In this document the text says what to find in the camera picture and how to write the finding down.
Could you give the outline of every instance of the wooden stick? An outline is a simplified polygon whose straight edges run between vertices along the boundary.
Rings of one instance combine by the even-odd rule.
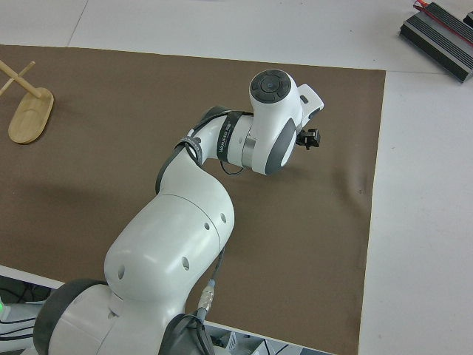
[[[7,66],[3,61],[0,61],[0,70],[2,70],[5,74],[10,76],[14,81],[18,84],[22,85],[23,88],[31,93],[31,95],[35,96],[36,98],[41,97],[41,93],[29,82],[24,80],[23,78],[19,77],[18,74],[9,66]]]
[[[22,77],[23,75],[25,75],[28,70],[30,70],[31,68],[33,68],[33,65],[35,65],[36,63],[34,61],[31,61],[19,74],[18,76],[19,77]],[[7,91],[8,87],[10,87],[10,85],[15,81],[15,79],[13,78],[10,78],[10,80],[7,81],[7,83],[0,89],[0,96],[1,94],[3,94],[5,91]]]

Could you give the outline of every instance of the brown table surface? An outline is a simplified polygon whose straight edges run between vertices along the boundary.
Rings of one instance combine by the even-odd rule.
[[[357,354],[383,71],[47,47],[0,46],[0,59],[17,71],[36,61],[26,79],[55,95],[24,146],[7,135],[24,91],[0,98],[0,263],[61,281],[103,279],[108,248],[207,108],[251,110],[248,85],[268,68],[311,85],[325,102],[307,127],[320,148],[297,147],[270,177],[205,164],[236,218],[208,320]]]

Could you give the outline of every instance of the robotic arm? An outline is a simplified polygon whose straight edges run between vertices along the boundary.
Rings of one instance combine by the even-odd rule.
[[[224,354],[198,329],[185,337],[190,322],[203,328],[214,281],[193,315],[183,314],[188,294],[234,227],[228,193],[201,166],[214,158],[273,174],[296,143],[319,145],[318,131],[302,128],[324,106],[281,70],[258,74],[250,99],[253,115],[214,107],[179,142],[160,170],[157,196],[109,249],[107,284],[76,280],[48,299],[33,333],[39,355]]]

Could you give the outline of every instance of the red wire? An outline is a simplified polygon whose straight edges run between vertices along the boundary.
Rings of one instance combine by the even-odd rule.
[[[442,27],[445,27],[448,31],[454,33],[455,35],[461,37],[464,41],[466,41],[467,43],[469,43],[471,46],[473,46],[473,42],[470,41],[469,39],[467,39],[467,37],[464,37],[462,36],[460,33],[458,33],[457,31],[453,30],[452,28],[448,27],[446,24],[444,24],[441,20],[439,20],[437,17],[435,17],[435,15],[433,13],[431,13],[429,10],[427,10],[425,8],[425,6],[427,6],[428,4],[423,1],[423,0],[418,0],[414,3],[414,8],[416,10],[419,10],[419,11],[422,11],[423,13],[425,13],[426,15],[428,15],[428,17],[432,18],[434,21],[436,21],[437,23],[439,23]]]

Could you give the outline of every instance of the wooden stand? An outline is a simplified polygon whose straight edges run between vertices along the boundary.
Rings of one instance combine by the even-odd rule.
[[[0,95],[16,81],[28,93],[23,97],[18,109],[16,109],[8,135],[16,143],[27,144],[33,142],[40,136],[50,116],[54,97],[52,93],[43,87],[35,88],[22,78],[22,76],[35,65],[32,61],[19,74],[14,72],[3,61],[0,61],[0,70],[10,76],[10,80],[0,89]]]

